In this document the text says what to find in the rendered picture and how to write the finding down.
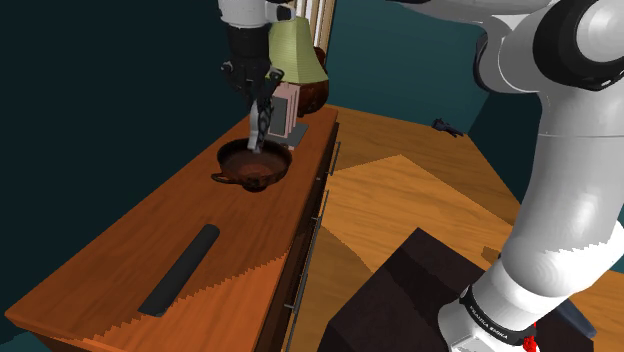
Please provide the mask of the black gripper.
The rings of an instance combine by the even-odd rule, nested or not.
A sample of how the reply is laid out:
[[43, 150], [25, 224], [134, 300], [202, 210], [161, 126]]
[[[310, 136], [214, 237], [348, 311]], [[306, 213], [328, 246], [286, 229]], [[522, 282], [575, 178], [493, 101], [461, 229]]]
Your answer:
[[270, 68], [269, 29], [269, 25], [226, 27], [230, 56], [222, 63], [221, 72], [232, 89], [246, 99], [255, 98], [256, 92], [258, 101], [270, 99], [285, 75], [281, 69]]

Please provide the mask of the grey and black utensil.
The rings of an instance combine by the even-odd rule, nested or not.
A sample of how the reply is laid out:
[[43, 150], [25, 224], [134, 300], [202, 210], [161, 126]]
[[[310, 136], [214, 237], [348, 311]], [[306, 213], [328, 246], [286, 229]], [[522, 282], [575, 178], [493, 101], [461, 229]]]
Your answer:
[[273, 112], [272, 98], [261, 98], [253, 102], [250, 110], [250, 134], [247, 149], [255, 154], [262, 152], [270, 127]]

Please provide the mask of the pink book stack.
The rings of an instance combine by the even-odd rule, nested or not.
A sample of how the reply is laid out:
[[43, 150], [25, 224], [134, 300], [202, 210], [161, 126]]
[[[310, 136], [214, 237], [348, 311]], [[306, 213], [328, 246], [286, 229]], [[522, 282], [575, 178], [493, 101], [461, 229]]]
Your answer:
[[296, 125], [300, 87], [282, 82], [272, 96], [273, 113], [269, 135], [286, 138]]

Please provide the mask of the green shade table lamp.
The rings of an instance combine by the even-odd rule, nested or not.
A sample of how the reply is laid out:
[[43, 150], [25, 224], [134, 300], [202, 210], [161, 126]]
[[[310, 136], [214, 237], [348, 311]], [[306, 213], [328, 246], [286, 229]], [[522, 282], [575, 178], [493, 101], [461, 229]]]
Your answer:
[[323, 107], [329, 96], [329, 78], [305, 17], [271, 26], [269, 57], [272, 65], [284, 72], [282, 81], [299, 87], [298, 117]]

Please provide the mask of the grey flat stand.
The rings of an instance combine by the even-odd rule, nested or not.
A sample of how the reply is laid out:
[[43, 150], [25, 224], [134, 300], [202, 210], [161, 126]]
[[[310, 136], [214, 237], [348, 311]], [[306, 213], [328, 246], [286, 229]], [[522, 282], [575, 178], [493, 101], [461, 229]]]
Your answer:
[[287, 137], [281, 137], [273, 134], [268, 134], [266, 136], [267, 141], [274, 141], [278, 144], [286, 146], [289, 150], [294, 150], [303, 139], [306, 131], [308, 129], [308, 125], [305, 123], [298, 123], [293, 130], [288, 134]]

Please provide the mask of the wooden chest of drawers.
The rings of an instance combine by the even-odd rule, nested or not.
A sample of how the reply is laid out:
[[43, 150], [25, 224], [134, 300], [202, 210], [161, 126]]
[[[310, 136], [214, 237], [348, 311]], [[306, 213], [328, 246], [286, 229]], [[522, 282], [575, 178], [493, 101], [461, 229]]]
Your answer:
[[[337, 112], [304, 118], [286, 176], [218, 183], [210, 146], [7, 310], [53, 352], [280, 352], [319, 223]], [[207, 224], [220, 233], [167, 311], [142, 302]]]

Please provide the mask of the small dark blue thing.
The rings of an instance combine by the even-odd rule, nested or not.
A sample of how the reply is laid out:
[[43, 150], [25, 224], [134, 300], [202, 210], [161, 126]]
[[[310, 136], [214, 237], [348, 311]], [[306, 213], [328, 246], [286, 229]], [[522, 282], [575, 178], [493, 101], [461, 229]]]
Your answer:
[[453, 136], [454, 138], [457, 138], [458, 136], [464, 136], [463, 132], [454, 128], [452, 125], [450, 125], [449, 123], [445, 122], [443, 119], [440, 119], [440, 118], [435, 119], [432, 122], [431, 127], [438, 131], [446, 132], [450, 134], [451, 136]]

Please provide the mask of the long black bar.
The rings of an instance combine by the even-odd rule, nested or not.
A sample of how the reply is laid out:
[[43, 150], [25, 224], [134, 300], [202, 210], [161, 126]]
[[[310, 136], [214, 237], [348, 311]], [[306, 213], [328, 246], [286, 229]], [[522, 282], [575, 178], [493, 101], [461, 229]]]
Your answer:
[[213, 224], [204, 225], [143, 301], [138, 312], [153, 317], [161, 317], [172, 305], [219, 234], [220, 230], [217, 226]]

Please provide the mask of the wooden slat frame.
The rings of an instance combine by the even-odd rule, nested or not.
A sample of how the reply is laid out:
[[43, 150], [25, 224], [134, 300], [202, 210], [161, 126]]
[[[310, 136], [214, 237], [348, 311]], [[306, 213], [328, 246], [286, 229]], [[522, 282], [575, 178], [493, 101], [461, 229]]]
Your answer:
[[305, 17], [316, 47], [328, 52], [336, 0], [292, 0], [296, 14]]

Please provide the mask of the dark brown handled bowl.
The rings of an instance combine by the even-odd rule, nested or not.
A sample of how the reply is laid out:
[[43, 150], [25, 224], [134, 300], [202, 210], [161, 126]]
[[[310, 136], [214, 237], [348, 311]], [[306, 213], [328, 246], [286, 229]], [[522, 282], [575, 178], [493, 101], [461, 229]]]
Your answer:
[[281, 144], [265, 141], [261, 151], [247, 148], [247, 139], [223, 145], [217, 152], [220, 171], [211, 178], [223, 184], [236, 184], [249, 192], [261, 192], [282, 180], [292, 163], [291, 152]]

